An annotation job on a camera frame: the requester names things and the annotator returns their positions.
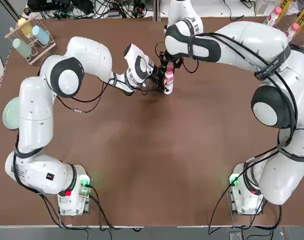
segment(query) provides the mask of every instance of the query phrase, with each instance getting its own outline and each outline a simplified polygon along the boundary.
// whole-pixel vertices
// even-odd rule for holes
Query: tabletop
[[[263,22],[263,18],[244,18]],[[158,65],[155,44],[164,39],[166,21],[145,19],[43,20],[56,41],[51,54],[64,54],[71,37],[95,40],[111,52],[113,70],[123,73],[123,53],[137,45]],[[204,31],[214,32],[228,18],[203,18]],[[158,51],[164,50],[159,44]],[[38,196],[5,172],[16,131],[2,123],[7,102],[19,95],[23,79],[36,76],[46,55],[30,66],[12,49],[0,90],[0,226],[53,225]],[[194,69],[196,62],[185,64]],[[200,62],[196,73],[175,71],[170,95],[139,91],[125,96],[108,87],[98,107],[79,114],[54,103],[54,136],[43,151],[63,162],[80,164],[93,178],[107,218],[117,226],[207,226],[212,211],[238,163],[276,143],[277,130],[256,121],[251,99],[259,82],[252,72],[233,66]],[[102,82],[86,74],[77,97],[91,99]],[[91,109],[92,104],[64,99],[69,106]],[[57,205],[56,196],[52,202]],[[267,204],[255,225],[274,225],[278,207]],[[65,224],[99,224],[92,204],[89,216],[67,217]],[[250,218],[235,218],[248,225]],[[214,225],[232,225],[228,200],[219,204]],[[282,225],[304,226],[304,177],[283,205]]]

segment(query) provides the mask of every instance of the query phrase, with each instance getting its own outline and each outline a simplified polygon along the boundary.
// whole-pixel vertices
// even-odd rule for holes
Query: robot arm
[[[64,56],[76,58],[86,73],[97,76],[104,83],[124,91],[127,95],[131,95],[151,76],[154,68],[157,68],[141,49],[130,44],[124,52],[128,69],[123,74],[116,74],[112,71],[109,49],[101,43],[79,36],[71,38]]]
[[[102,44],[73,37],[65,55],[51,55],[39,76],[26,78],[19,92],[19,134],[5,162],[6,173],[20,184],[42,194],[57,194],[61,215],[82,215],[89,203],[90,178],[80,165],[64,163],[40,150],[53,137],[53,104],[56,96],[71,98],[81,88],[85,73],[97,76],[127,95],[148,77],[158,78],[158,68],[138,47],[124,53],[128,69],[112,72],[112,57]]]
[[[165,47],[166,51],[176,59],[190,57],[204,62],[228,64],[252,72],[259,72],[267,67],[233,41],[220,35],[202,33],[202,29],[195,27],[196,21],[193,19],[198,19],[198,16],[190,0],[171,0],[168,18]],[[304,175],[304,158],[302,158],[304,157],[304,48],[290,49],[283,32],[256,22],[233,22],[216,33],[248,47],[268,63],[274,62],[278,56],[288,51],[288,56],[277,67],[277,72],[289,86],[297,106],[297,130],[290,144],[282,148],[292,155],[279,151],[268,161],[256,165],[253,175],[250,174],[250,170],[246,172],[252,182],[258,182],[257,185],[249,185],[240,177],[238,186],[232,188],[235,189],[233,191],[237,211],[240,214],[255,214],[263,197],[273,204],[282,205],[291,196]],[[245,59],[221,40],[239,51]],[[255,117],[262,124],[281,129],[278,140],[280,143],[285,143],[290,135],[289,109],[294,116],[294,102],[280,79],[275,74],[270,77],[281,92],[270,80],[265,79],[256,89],[251,107]],[[288,107],[283,95],[287,98]],[[243,169],[244,164],[239,164],[233,173],[240,174]]]

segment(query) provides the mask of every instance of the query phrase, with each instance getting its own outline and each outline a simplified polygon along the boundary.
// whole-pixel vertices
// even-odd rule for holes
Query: bottle label
[[[164,80],[165,80],[164,85],[166,86],[166,85],[170,84],[171,82],[173,82],[173,77],[165,77]]]

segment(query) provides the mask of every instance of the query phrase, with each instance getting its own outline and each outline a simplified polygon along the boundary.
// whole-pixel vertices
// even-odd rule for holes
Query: green plate
[[[3,110],[3,124],[8,129],[19,128],[19,101],[19,97],[13,98]]]

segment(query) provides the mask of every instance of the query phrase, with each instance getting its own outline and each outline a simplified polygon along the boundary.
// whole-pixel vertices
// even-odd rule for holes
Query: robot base
[[[229,183],[238,177],[243,170],[244,164],[238,164],[229,177]],[[255,195],[250,192],[244,183],[242,175],[234,182],[234,185],[229,188],[228,200],[231,212],[234,215],[255,215],[256,213],[259,214],[262,212],[262,205],[260,203],[263,200],[263,195]]]
[[[57,202],[62,216],[88,215],[90,210],[91,188],[85,185],[91,184],[91,179],[85,169],[80,165],[74,165],[76,169],[76,183],[70,196],[57,195]]]

